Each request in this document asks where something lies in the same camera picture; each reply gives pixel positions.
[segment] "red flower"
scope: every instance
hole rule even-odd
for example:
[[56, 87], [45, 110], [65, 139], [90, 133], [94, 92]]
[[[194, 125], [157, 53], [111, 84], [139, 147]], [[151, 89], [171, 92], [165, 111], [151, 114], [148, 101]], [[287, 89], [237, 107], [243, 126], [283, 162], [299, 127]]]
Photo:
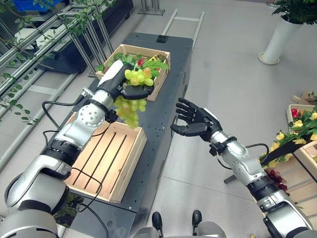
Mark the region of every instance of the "red flower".
[[144, 59], [140, 59], [138, 61], [138, 66], [141, 67], [144, 64]]

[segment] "grey floor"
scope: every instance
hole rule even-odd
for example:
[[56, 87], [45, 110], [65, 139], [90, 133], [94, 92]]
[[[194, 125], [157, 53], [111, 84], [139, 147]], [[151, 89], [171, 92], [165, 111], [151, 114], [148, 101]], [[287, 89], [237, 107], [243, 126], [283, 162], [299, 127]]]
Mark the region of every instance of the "grey floor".
[[[258, 53], [265, 50], [279, 20], [278, 16], [271, 16], [273, 8], [237, 0], [161, 0], [160, 4], [166, 9], [163, 17], [142, 16], [136, 14], [136, 0], [133, 14], [111, 39], [113, 46], [130, 32], [161, 33], [176, 8], [178, 16], [184, 17], [198, 18], [205, 11], [193, 50], [186, 98], [207, 107], [217, 115], [224, 131], [245, 145], [270, 144], [277, 131], [287, 129], [285, 112], [292, 103], [290, 98], [317, 87], [316, 27], [302, 26], [287, 45], [281, 62], [267, 66], [258, 61]], [[175, 21], [167, 34], [192, 37], [195, 28], [194, 23]], [[73, 101], [81, 88], [89, 85], [92, 79], [87, 78], [87, 72], [74, 79], [60, 101]], [[68, 110], [54, 107], [51, 113], [62, 121]], [[52, 128], [44, 118], [26, 139], [0, 174], [1, 194], [7, 183], [41, 151], [41, 132]], [[15, 137], [13, 131], [2, 132], [9, 128], [0, 130]], [[218, 223], [229, 238], [247, 238], [250, 234], [269, 237], [263, 216], [249, 193], [236, 181], [223, 184], [231, 172], [222, 169], [208, 150], [208, 144], [199, 138], [174, 136], [152, 207], [152, 211], [162, 214], [164, 234], [189, 235], [191, 214], [199, 209], [204, 220]], [[257, 156], [262, 151], [254, 149], [251, 154]], [[0, 215], [5, 214], [1, 199]], [[67, 237], [71, 236], [79, 237], [75, 232]]]

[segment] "bunch of grapes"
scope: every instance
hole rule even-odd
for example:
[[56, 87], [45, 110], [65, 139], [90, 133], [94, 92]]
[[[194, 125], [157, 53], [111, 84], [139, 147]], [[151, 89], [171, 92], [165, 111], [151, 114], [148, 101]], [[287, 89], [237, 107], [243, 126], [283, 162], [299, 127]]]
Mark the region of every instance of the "bunch of grapes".
[[128, 85], [137, 86], [145, 84], [147, 86], [152, 86], [154, 84], [153, 79], [151, 79], [152, 74], [150, 68], [139, 69], [138, 71], [127, 69], [124, 72], [124, 76], [128, 80]]
[[116, 114], [132, 129], [139, 126], [139, 116], [137, 111], [145, 112], [146, 104], [147, 101], [145, 99], [127, 100], [122, 96], [117, 97], [114, 102], [114, 105], [118, 107], [115, 109]]
[[[139, 69], [138, 71], [134, 70], [125, 70], [124, 76], [127, 79], [126, 83], [128, 85], [147, 85], [152, 86], [154, 81], [151, 79], [151, 69]], [[139, 116], [137, 111], [145, 112], [145, 105], [147, 101], [145, 99], [139, 100], [127, 100], [122, 96], [117, 97], [115, 102], [113, 103], [117, 109], [115, 109], [116, 114], [124, 120], [124, 123], [129, 125], [132, 129], [139, 126]]]
[[286, 193], [287, 196], [290, 195], [288, 192], [286, 192], [287, 186], [284, 185], [284, 183], [287, 183], [287, 181], [281, 177], [281, 173], [279, 171], [274, 171], [270, 169], [270, 170], [265, 170], [265, 172], [271, 178], [271, 180], [273, 180], [273, 182], [276, 184], [276, 186], [279, 189], [282, 189]]

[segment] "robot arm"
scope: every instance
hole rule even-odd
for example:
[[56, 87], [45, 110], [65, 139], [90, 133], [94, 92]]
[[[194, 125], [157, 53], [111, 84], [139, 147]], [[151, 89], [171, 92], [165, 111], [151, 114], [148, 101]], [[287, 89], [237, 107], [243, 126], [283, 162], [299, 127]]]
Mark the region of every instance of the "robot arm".
[[264, 223], [273, 238], [317, 237], [308, 218], [267, 176], [258, 160], [250, 157], [237, 138], [222, 131], [218, 119], [212, 113], [183, 98], [179, 98], [179, 102], [176, 104], [178, 118], [185, 120], [188, 125], [173, 124], [171, 129], [185, 136], [199, 135], [211, 143], [210, 153], [222, 156], [265, 213]]
[[69, 189], [63, 182], [94, 131], [106, 120], [116, 121], [111, 106], [122, 95], [125, 99], [142, 99], [154, 87], [125, 86], [124, 71], [128, 66], [117, 60], [105, 73], [95, 92], [28, 168], [15, 178], [5, 192], [9, 215], [0, 224], [0, 238], [56, 237], [52, 217], [65, 202]]

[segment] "yellow flower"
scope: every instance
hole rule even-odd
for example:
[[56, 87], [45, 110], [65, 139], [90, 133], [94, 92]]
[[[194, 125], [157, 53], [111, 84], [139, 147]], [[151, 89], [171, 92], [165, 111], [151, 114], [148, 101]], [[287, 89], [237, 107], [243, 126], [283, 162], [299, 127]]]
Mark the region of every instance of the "yellow flower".
[[278, 142], [273, 143], [272, 147], [269, 149], [269, 152], [271, 153], [272, 151], [276, 150], [278, 147], [279, 147], [279, 143]]
[[279, 134], [276, 136], [277, 140], [282, 140], [284, 139], [285, 135], [283, 134], [283, 132], [279, 132]]
[[310, 120], [316, 120], [317, 119], [317, 113], [313, 113]]
[[317, 140], [317, 135], [316, 134], [312, 134], [311, 140]]
[[275, 165], [276, 165], [276, 163], [277, 163], [277, 161], [276, 161], [276, 160], [273, 160], [273, 161], [269, 162], [268, 166], [269, 166], [270, 168], [274, 168]]
[[289, 154], [285, 155], [284, 157], [285, 157], [285, 161], [288, 162], [288, 160], [289, 160], [290, 158], [292, 158], [293, 155], [292, 155], [291, 153], [289, 153]]
[[304, 140], [302, 138], [293, 140], [293, 142], [295, 142], [296, 145], [300, 145], [300, 144], [305, 145], [307, 143], [306, 140]]
[[304, 124], [302, 123], [302, 120], [297, 120], [294, 122], [294, 127], [302, 127]]

